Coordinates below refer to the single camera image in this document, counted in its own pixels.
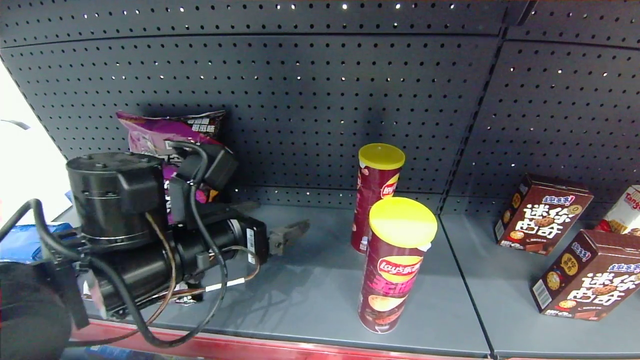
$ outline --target cookie box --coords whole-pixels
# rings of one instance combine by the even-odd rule
[[[494,227],[498,245],[549,255],[591,199],[583,184],[525,174]]]
[[[640,185],[629,186],[596,230],[640,236]]]
[[[598,321],[639,284],[637,239],[581,230],[533,284],[531,293],[544,315]]]

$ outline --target lay's chip can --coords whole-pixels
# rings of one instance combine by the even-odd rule
[[[351,245],[365,254],[371,239],[369,210],[381,199],[393,196],[404,165],[404,153],[385,143],[370,143],[358,151],[358,193],[351,232]]]
[[[398,324],[438,222],[419,202],[388,197],[371,208],[369,223],[372,235],[358,316],[367,329],[384,334]]]

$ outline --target cable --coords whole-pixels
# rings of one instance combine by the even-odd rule
[[[55,250],[59,255],[68,259],[79,261],[82,257],[77,250],[70,249],[62,245],[58,239],[49,231],[47,222],[44,220],[44,212],[42,211],[42,202],[38,199],[31,199],[25,202],[10,218],[7,223],[0,229],[0,241],[13,229],[15,224],[29,211],[33,211],[33,220],[35,221],[36,230],[40,239],[51,249]]]
[[[196,184],[196,187],[200,186],[202,179],[207,171],[207,167],[209,167],[209,155],[206,151],[204,151],[201,147],[189,143],[189,142],[170,142],[170,147],[182,147],[183,149],[191,149],[200,155],[200,165],[198,166],[198,171],[196,173],[195,178],[191,179],[193,184]]]
[[[158,316],[160,316],[160,314],[164,311],[166,306],[169,304],[169,301],[171,301],[173,297],[173,290],[175,289],[175,283],[176,283],[176,271],[175,271],[175,257],[173,256],[173,251],[169,246],[169,242],[164,237],[164,234],[162,233],[162,231],[160,231],[160,228],[158,228],[158,225],[156,224],[156,221],[154,220],[154,218],[151,217],[151,214],[145,213],[145,216],[147,217],[147,220],[151,223],[151,226],[154,228],[154,231],[156,232],[160,240],[162,241],[164,245],[164,250],[166,251],[167,256],[169,257],[169,264],[171,266],[171,277],[170,277],[169,287],[167,288],[167,291],[164,292],[166,296],[164,297],[164,300],[162,301],[160,306],[147,320],[147,325],[151,325],[151,323],[153,323],[158,318]],[[114,343],[116,341],[121,341],[121,340],[130,338],[131,336],[134,336],[137,333],[138,333],[138,330],[136,329],[136,330],[129,331],[126,334],[123,334],[120,336],[114,336],[112,338],[106,338],[106,339],[100,339],[100,340],[83,340],[83,341],[70,340],[67,342],[67,347],[94,347],[99,345],[107,345],[110,343]]]
[[[218,259],[220,259],[220,267],[221,267],[220,294],[218,295],[217,301],[209,309],[209,313],[207,314],[207,316],[204,319],[202,319],[202,321],[194,329],[189,331],[187,334],[170,341],[160,340],[157,337],[155,337],[155,335],[153,335],[153,333],[149,330],[148,326],[144,322],[144,319],[142,318],[140,310],[137,308],[135,301],[133,301],[131,297],[131,293],[127,289],[126,283],[122,279],[122,276],[120,276],[120,274],[114,271],[108,264],[106,264],[102,260],[98,258],[89,258],[90,264],[95,266],[98,270],[102,271],[106,276],[107,280],[109,280],[109,282],[113,285],[113,287],[120,293],[120,296],[122,297],[123,302],[127,306],[127,310],[131,314],[131,317],[133,317],[134,323],[140,330],[140,334],[144,337],[144,339],[148,343],[159,348],[168,348],[168,347],[175,347],[175,346],[181,345],[187,342],[196,334],[198,334],[207,325],[207,323],[211,320],[211,318],[215,315],[220,304],[222,303],[225,297],[225,294],[227,292],[227,281],[228,281],[227,263],[222,257],[220,249],[218,248],[216,243],[213,241],[213,239],[211,239],[211,236],[207,232],[207,229],[204,226],[204,223],[202,222],[202,218],[200,218],[200,214],[198,213],[198,209],[196,206],[196,189],[200,185],[200,182],[202,181],[202,178],[204,176],[204,172],[206,171],[206,167],[208,164],[207,153],[201,148],[190,143],[174,142],[172,144],[173,146],[177,146],[177,147],[185,147],[187,149],[193,149],[196,152],[198,152],[201,156],[200,168],[198,169],[198,174],[196,175],[195,181],[191,185],[191,191],[189,192],[189,203],[191,204],[191,210],[193,212],[193,216],[195,217],[196,223],[198,224],[198,228],[202,233],[202,236],[207,242],[208,246],[213,251],[214,255],[218,257]]]
[[[193,180],[193,183],[191,184],[191,191],[189,192],[189,203],[191,204],[191,210],[193,212],[193,216],[196,220],[198,228],[202,233],[202,236],[207,242],[208,246],[213,251],[214,255],[220,260],[220,267],[221,267],[220,294],[218,295],[217,301],[209,309],[209,314],[207,314],[207,316],[194,329],[189,331],[187,334],[170,341],[161,340],[157,338],[148,328],[122,276],[118,272],[113,270],[103,260],[99,258],[91,257],[87,254],[85,254],[84,256],[88,264],[91,265],[96,270],[102,272],[106,277],[106,279],[119,292],[120,297],[122,298],[124,304],[127,307],[127,310],[129,311],[131,317],[134,320],[134,323],[136,324],[140,334],[144,337],[144,339],[151,345],[159,348],[168,348],[168,347],[175,347],[175,346],[181,345],[187,342],[188,340],[190,340],[196,334],[198,334],[207,325],[207,323],[211,320],[211,318],[215,315],[216,310],[219,308],[220,304],[222,303],[225,297],[225,294],[227,292],[227,281],[228,281],[227,263],[225,259],[222,257],[220,249],[218,248],[216,243],[213,241],[213,239],[207,232],[207,229],[204,226],[204,223],[202,222],[202,218],[200,217],[200,214],[198,213],[198,209],[196,206],[196,189],[198,188],[198,186],[200,186],[200,183],[202,182],[202,178],[204,177],[205,171],[207,170],[207,166],[209,164],[209,157],[203,149],[191,143],[173,142],[172,144],[177,145],[178,147],[183,147],[185,149],[192,149],[198,152],[201,157],[200,168],[198,169],[197,175]],[[18,210],[18,212],[16,212],[16,214],[14,214],[9,219],[9,221],[0,229],[0,241],[4,239],[4,237],[9,233],[11,228],[13,228],[13,226],[18,222],[18,220],[20,220],[20,218],[22,218],[22,216],[26,214],[29,208],[33,210],[36,229],[38,230],[38,234],[40,235],[42,242],[47,247],[51,248],[52,250],[57,252],[59,255],[64,256],[70,260],[80,261],[81,259],[83,259],[83,255],[79,251],[67,248],[66,246],[61,244],[58,241],[58,239],[56,239],[55,236],[53,236],[53,234],[51,234],[44,220],[42,203],[38,199],[29,200],[29,202],[22,205]]]
[[[241,250],[241,251],[244,251],[247,254],[253,256],[255,259],[257,259],[256,255],[255,255],[255,253],[253,251],[247,249],[244,246],[240,246],[240,245],[233,245],[233,246],[225,247],[224,249],[222,249],[222,252],[226,252],[226,251],[230,251],[230,250]],[[211,267],[208,266],[207,268],[198,270],[198,273],[206,271],[206,270],[210,269]],[[255,269],[253,269],[252,273],[250,273],[249,275],[247,275],[245,277],[241,277],[241,278],[236,279],[236,280],[228,281],[227,282],[227,286],[233,286],[233,285],[239,285],[239,284],[245,283],[245,282],[253,279],[258,274],[258,272],[260,272],[260,263],[256,261]],[[205,292],[208,292],[208,291],[211,291],[211,290],[216,290],[218,288],[218,286],[221,286],[221,284],[210,285],[210,286],[207,286],[206,288],[199,288],[199,289],[177,290],[177,291],[173,292],[172,297],[173,298],[178,298],[178,297],[198,295],[198,294],[205,293]],[[166,291],[162,292],[162,293],[158,293],[158,294],[154,295],[153,297],[151,297],[149,300],[154,300],[154,298],[158,298],[159,299],[162,296],[164,296],[165,294],[167,294]]]

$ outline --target yellow lid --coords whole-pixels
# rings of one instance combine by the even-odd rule
[[[404,153],[387,143],[370,143],[358,151],[360,162],[378,170],[393,170],[404,164]]]
[[[404,197],[387,197],[369,212],[371,230],[383,241],[397,247],[424,247],[438,231],[436,216],[425,205]]]

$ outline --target gray shelf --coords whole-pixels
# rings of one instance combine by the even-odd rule
[[[312,227],[283,257],[271,258],[253,281],[230,288],[206,332],[434,355],[489,354],[443,231],[426,254],[398,327],[380,335],[363,327],[356,313],[364,257],[349,244],[351,210],[263,206],[251,216],[270,227],[310,218]],[[60,220],[77,223],[72,213]],[[230,261],[229,271],[231,279],[246,274],[244,257]],[[218,276],[211,270],[205,282],[216,283]],[[208,295],[201,305],[170,305],[154,325],[193,327],[213,299]]]
[[[495,355],[499,357],[640,357],[632,329],[640,323],[640,297],[631,296],[599,322],[538,313],[529,293],[561,249],[585,223],[577,223],[545,257],[496,245],[493,217],[442,215],[442,223]]]

